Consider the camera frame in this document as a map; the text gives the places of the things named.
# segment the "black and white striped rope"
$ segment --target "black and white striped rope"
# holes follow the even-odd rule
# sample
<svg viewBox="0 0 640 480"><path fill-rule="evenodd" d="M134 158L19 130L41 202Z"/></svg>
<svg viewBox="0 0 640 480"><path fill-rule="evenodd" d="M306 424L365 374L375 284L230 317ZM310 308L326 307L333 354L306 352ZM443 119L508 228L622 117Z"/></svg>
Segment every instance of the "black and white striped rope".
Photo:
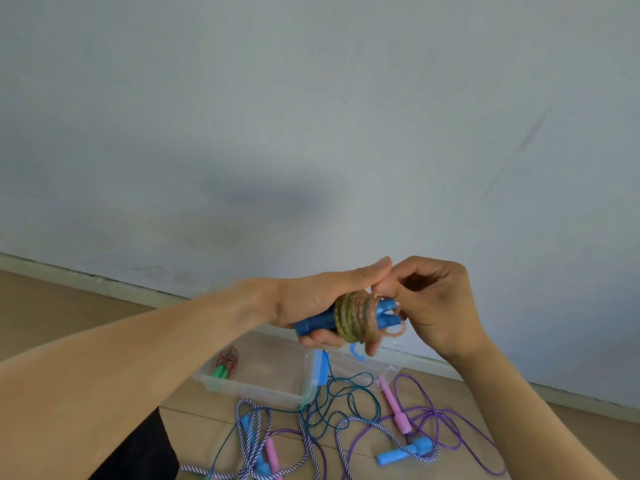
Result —
<svg viewBox="0 0 640 480"><path fill-rule="evenodd" d="M389 431L384 426L380 425L380 423L376 423L376 422L373 422L373 421L370 421L370 420L364 419L364 418L358 418L358 417L355 417L355 416L350 416L348 418L345 418L345 419L341 420L335 427L335 443L338 446L338 453L340 453L340 459L342 460L342 465L344 466L344 471L347 473L347 478L349 480L353 480L353 476L351 475L351 470L349 469L349 462L347 461L347 455L345 455L344 450L342 449L342 443L340 441L340 430L343 429L342 427L343 427L343 425L345 423L349 423L351 421L360 421L360 422L363 422L363 423L370 424L374 428L379 429L384 434L386 434L389 438L391 438L393 443L395 443L398 448L400 448L402 451L407 453L407 455L409 455L411 458L413 458L415 460L421 461L423 463L435 463L440 457L440 450L438 449L438 446L436 444L433 445L433 451L431 452L430 455L428 455L428 456L418 456L418 455L408 451L404 447L404 445L400 444L400 442L397 440L397 438L394 436L394 434L391 433L391 431Z"/></svg>
<svg viewBox="0 0 640 480"><path fill-rule="evenodd" d="M244 432L244 429L241 427L240 408L244 404L247 404L252 408L252 411L250 413L251 416L249 422L249 430L256 431L256 441L254 441L252 444L249 441L249 437ZM267 431L262 437L262 441L258 442L257 440L260 437L260 431L262 427L263 410L267 412L269 422L267 425ZM300 432L302 433L302 441L305 446L305 454L304 457L302 457L302 460L297 462L292 467L283 468L282 470L274 472L271 475L258 475L258 473L255 472L254 466L256 460L258 459L258 456L264 449L264 444L267 441L267 438L271 434L271 427L273 425L273 413L268 406L258 406L251 399L242 399L240 400L240 402L238 402L238 404L236 404L236 428L240 437L240 450L242 451L243 455L243 465L240 470L232 474L222 474L215 473L212 470L196 467L193 465L180 465L180 469L183 472L202 475L207 479L216 478L220 480L248 480L249 478L254 478L255 480L275 480L279 476L292 474L302 465L304 465L308 457L311 456L311 460L313 461L314 467L316 469L316 480L320 480L320 466L317 462L316 455L313 452L308 425L306 424L301 411L298 413L298 423L300 425Z"/></svg>

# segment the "person's left hand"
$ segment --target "person's left hand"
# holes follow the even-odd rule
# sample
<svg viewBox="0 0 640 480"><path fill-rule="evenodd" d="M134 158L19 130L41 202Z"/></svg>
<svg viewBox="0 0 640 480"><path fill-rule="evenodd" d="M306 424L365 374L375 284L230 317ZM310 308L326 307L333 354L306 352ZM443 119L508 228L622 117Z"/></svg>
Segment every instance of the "person's left hand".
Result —
<svg viewBox="0 0 640 480"><path fill-rule="evenodd" d="M276 313L271 324L291 328L292 324L320 314L340 295L364 290L387 277L391 270L391 258L385 257L375 264L352 271L321 273L304 278L279 280L276 296ZM330 330L314 330L300 337L302 345L314 348L338 348L345 341ZM380 343L367 344L368 355L375 355Z"/></svg>

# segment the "floor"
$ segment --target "floor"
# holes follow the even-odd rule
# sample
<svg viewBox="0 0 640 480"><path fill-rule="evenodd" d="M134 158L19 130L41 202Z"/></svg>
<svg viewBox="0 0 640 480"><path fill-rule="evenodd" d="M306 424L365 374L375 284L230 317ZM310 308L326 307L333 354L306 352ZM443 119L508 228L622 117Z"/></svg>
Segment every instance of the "floor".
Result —
<svg viewBox="0 0 640 480"><path fill-rule="evenodd" d="M0 272L0 360L18 354L30 347L57 339L69 333L117 320L147 310L145 306L92 294L72 288L41 282L32 278ZM480 413L464 383L452 379L407 371L414 375L434 400L436 407L452 408L464 414L486 432ZM405 405L423 403L415 387L409 383L399 388ZM383 414L388 408L382 397ZM234 423L237 399L208 392L188 378L161 405L172 445L183 463L207 467L213 461L222 441ZM372 405L364 399L358 401L363 415L370 414ZM640 471L640 425L609 419L562 406L552 406L564 423L585 445L615 473L620 480L637 478ZM275 414L274 427L296 428L293 415ZM342 434L342 441L350 445L361 426L350 426ZM497 452L468 427L462 428L465 439L478 456L493 469L499 469L501 460ZM328 478L338 479L342 466L335 439L326 435L322 440L328 457ZM281 466L290 466L302 457L303 448L294 437L275 439ZM462 480L489 476L478 466L467 451L443 451L434 465L405 460L379 468L375 455L392 448L381 433L371 432L361 441L351 460L356 479L386 479L402 477L420 480ZM239 446L233 436L220 455L216 470L230 472L237 468ZM313 478L313 468L306 464L291 479ZM181 474L180 479L194 476Z"/></svg>

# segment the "forearm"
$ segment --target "forearm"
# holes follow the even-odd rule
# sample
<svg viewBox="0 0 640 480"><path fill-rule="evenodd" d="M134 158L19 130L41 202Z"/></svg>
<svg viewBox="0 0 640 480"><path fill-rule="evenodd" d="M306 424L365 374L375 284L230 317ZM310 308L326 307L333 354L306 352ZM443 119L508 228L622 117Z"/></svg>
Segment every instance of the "forearm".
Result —
<svg viewBox="0 0 640 480"><path fill-rule="evenodd" d="M497 347L454 363L514 480L612 479Z"/></svg>
<svg viewBox="0 0 640 480"><path fill-rule="evenodd" d="M0 363L3 473L87 478L185 377L268 318L264 293L244 283Z"/></svg>

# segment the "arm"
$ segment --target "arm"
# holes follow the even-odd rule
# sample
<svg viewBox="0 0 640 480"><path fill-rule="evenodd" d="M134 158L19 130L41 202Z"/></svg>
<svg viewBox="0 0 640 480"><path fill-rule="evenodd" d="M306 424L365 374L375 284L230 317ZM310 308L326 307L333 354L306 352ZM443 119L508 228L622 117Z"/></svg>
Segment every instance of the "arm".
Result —
<svg viewBox="0 0 640 480"><path fill-rule="evenodd" d="M373 291L396 298L420 338L460 373L514 480L615 480L489 339L464 266L412 257Z"/></svg>
<svg viewBox="0 0 640 480"><path fill-rule="evenodd" d="M391 261L257 279L76 333L0 363L3 477L85 479L183 380L258 324L318 314L380 281ZM306 345L340 345L318 330Z"/></svg>

